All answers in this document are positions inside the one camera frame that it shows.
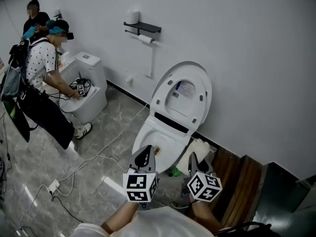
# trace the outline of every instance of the black shelf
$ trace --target black shelf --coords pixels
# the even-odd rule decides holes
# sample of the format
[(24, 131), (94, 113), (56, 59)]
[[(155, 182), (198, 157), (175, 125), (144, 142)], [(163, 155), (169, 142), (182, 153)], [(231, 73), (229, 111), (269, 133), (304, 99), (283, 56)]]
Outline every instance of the black shelf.
[(153, 26), (153, 25), (146, 24), (143, 22), (138, 22), (137, 24), (134, 24), (134, 25), (130, 25), (130, 24), (127, 24), (126, 22), (124, 22), (124, 25), (134, 27), (134, 28), (138, 29), (138, 31), (143, 30), (143, 31), (147, 31), (147, 32), (150, 32), (153, 34), (161, 32), (161, 27)]

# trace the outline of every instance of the sneaker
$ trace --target sneaker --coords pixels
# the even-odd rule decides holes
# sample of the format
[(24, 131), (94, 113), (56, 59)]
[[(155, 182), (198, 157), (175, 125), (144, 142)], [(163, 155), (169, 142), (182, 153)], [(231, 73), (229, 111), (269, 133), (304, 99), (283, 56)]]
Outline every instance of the sneaker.
[(92, 124), (87, 123), (81, 128), (78, 128), (78, 134), (75, 136), (77, 139), (81, 140), (85, 135), (87, 135), (92, 130)]

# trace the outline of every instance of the man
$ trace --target man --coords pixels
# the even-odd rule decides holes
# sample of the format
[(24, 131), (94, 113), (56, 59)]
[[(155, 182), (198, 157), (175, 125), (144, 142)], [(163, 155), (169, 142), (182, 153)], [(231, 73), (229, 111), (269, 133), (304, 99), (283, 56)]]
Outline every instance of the man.
[(23, 89), (18, 103), (24, 114), (67, 149), (74, 136), (82, 139), (91, 131), (92, 125), (87, 123), (82, 128), (75, 129), (43, 90), (44, 81), (70, 98), (80, 98), (79, 92), (71, 89), (58, 71), (57, 47), (68, 39), (73, 39), (73, 35), (68, 32), (69, 25), (64, 20), (50, 20), (47, 25), (49, 25), (48, 35), (33, 42), (33, 47), (31, 46), (28, 51), (25, 61), (26, 79), (30, 85)]
[(45, 12), (40, 12), (40, 3), (37, 0), (32, 0), (27, 5), (27, 13), (29, 19), (25, 22), (23, 27), (23, 35), (31, 28), (35, 27), (33, 36), (29, 38), (30, 43), (45, 37), (48, 34), (48, 27), (46, 22), (49, 20), (49, 16)]
[(203, 201), (192, 204), (197, 222), (170, 207), (137, 208), (138, 203), (126, 202), (101, 226), (80, 224), (71, 237), (212, 237), (223, 228)]

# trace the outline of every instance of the toilet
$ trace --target toilet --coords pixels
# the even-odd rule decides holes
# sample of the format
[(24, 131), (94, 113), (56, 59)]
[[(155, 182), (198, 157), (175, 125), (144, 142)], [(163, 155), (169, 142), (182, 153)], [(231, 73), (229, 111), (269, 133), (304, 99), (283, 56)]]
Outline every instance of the toilet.
[(60, 68), (60, 73), (67, 84), (79, 78), (91, 80), (91, 87), (85, 97), (67, 101), (60, 99), (59, 106), (63, 112), (73, 114), (81, 124), (92, 122), (108, 103), (105, 95), (107, 81), (101, 59), (80, 52), (65, 67)]
[(155, 86), (150, 115), (138, 132), (132, 154), (152, 145), (156, 172), (166, 171), (205, 121), (211, 100), (211, 80), (200, 64), (184, 61), (173, 66)]

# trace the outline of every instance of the polka dot shirt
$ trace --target polka dot shirt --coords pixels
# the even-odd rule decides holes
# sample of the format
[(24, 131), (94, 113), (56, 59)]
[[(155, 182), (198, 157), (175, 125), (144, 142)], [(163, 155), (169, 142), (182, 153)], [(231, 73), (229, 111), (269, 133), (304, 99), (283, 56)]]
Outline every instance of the polka dot shirt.
[(30, 81), (30, 85), (42, 91), (46, 73), (53, 70), (58, 70), (58, 54), (54, 45), (42, 42), (30, 48), (26, 58), (26, 79), (34, 78)]

